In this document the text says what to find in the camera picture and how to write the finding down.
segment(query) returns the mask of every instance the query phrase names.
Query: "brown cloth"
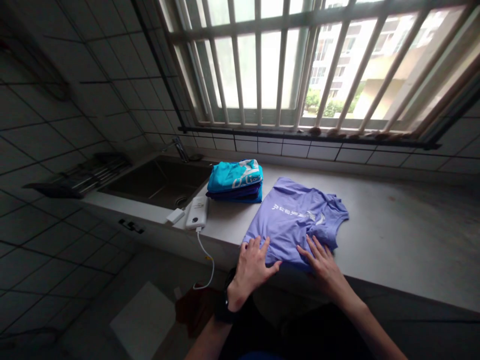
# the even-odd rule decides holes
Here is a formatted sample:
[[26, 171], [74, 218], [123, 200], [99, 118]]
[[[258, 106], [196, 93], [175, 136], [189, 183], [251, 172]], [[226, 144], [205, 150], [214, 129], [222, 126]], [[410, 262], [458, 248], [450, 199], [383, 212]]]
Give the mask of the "brown cloth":
[[185, 324], [189, 338], [200, 335], [214, 314], [215, 304], [221, 292], [211, 287], [190, 289], [175, 303], [176, 321]]

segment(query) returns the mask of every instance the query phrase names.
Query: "faucet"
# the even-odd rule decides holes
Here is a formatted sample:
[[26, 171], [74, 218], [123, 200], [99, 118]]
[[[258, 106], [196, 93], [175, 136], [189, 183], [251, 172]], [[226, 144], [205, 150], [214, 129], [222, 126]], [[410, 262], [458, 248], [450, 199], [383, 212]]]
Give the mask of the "faucet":
[[175, 136], [170, 143], [166, 144], [165, 147], [163, 149], [161, 149], [160, 151], [162, 153], [166, 152], [167, 149], [171, 146], [175, 146], [176, 147], [176, 150], [178, 151], [178, 155], [180, 155], [180, 159], [184, 162], [184, 163], [188, 163], [190, 162], [190, 158], [189, 158], [189, 155], [187, 154], [187, 151], [185, 150], [185, 147], [184, 145], [182, 144], [182, 141], [180, 140], [180, 138], [178, 136]]

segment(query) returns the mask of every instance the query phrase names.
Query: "dish rack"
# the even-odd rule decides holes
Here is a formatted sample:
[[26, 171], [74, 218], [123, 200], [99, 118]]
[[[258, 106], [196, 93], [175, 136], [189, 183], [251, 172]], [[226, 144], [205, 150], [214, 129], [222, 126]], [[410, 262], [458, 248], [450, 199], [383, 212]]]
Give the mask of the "dish rack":
[[23, 188], [35, 189], [49, 198], [82, 199], [131, 166], [130, 159], [121, 152], [99, 152], [93, 159], [60, 172], [46, 182], [29, 183]]

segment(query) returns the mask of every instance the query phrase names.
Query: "hand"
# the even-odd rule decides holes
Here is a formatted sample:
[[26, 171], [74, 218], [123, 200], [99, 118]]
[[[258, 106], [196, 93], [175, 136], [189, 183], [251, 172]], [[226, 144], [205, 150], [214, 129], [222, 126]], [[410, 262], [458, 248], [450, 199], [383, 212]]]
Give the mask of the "hand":
[[267, 237], [260, 249], [260, 236], [250, 239], [248, 245], [246, 242], [241, 244], [235, 277], [227, 289], [228, 310], [231, 312], [239, 311], [250, 294], [280, 270], [281, 261], [272, 267], [265, 266], [269, 245], [270, 238]]
[[313, 254], [296, 246], [298, 252], [308, 259], [311, 268], [315, 272], [317, 283], [320, 289], [327, 295], [340, 309], [347, 310], [356, 305], [362, 304], [362, 300], [355, 294], [354, 290], [345, 279], [335, 263], [334, 257], [328, 246], [325, 249], [313, 236], [313, 241], [306, 236], [306, 241]]

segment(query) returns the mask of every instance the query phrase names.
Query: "lavender t-shirt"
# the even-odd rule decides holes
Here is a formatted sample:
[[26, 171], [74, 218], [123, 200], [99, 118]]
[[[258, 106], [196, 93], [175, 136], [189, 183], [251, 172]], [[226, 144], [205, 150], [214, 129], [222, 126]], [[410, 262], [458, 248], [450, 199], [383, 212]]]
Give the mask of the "lavender t-shirt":
[[270, 237], [266, 264], [278, 260], [310, 271], [307, 259], [300, 256], [297, 245], [310, 251], [308, 234], [316, 236], [321, 244], [333, 250], [338, 247], [336, 237], [340, 224], [349, 219], [342, 200], [315, 188], [305, 187], [288, 177], [279, 177], [263, 200], [243, 238], [261, 236], [260, 246]]

